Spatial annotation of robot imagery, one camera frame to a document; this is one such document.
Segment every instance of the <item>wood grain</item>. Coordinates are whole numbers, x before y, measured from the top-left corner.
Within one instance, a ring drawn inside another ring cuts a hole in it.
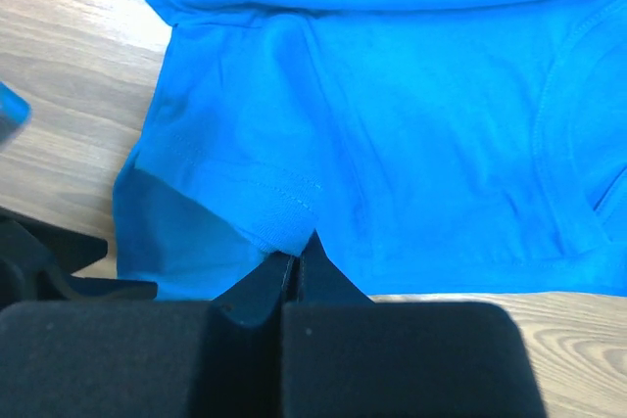
[[[113,241],[112,184],[168,39],[143,0],[0,0],[0,80],[34,111],[0,154],[0,206]],[[86,272],[113,276],[114,259],[115,249]],[[517,321],[552,416],[627,417],[627,300],[474,299],[503,305]]]

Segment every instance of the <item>light brown tabletop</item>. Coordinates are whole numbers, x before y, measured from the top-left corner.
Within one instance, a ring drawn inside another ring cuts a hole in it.
[[[0,0],[0,80],[34,109],[0,154],[0,206],[112,241],[111,187],[168,40],[143,0]],[[114,259],[87,272],[113,276]],[[518,323],[551,416],[627,417],[627,299],[478,299]]]

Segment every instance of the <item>blue cloth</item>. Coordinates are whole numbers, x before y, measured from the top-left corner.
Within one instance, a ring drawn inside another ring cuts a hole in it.
[[[627,0],[146,0],[122,278],[212,298],[316,230],[367,294],[627,295]]]

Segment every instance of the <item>blue fabric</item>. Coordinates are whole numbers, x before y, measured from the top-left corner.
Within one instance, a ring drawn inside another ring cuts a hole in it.
[[[627,0],[146,0],[119,274],[212,298],[317,230],[367,294],[627,295]]]

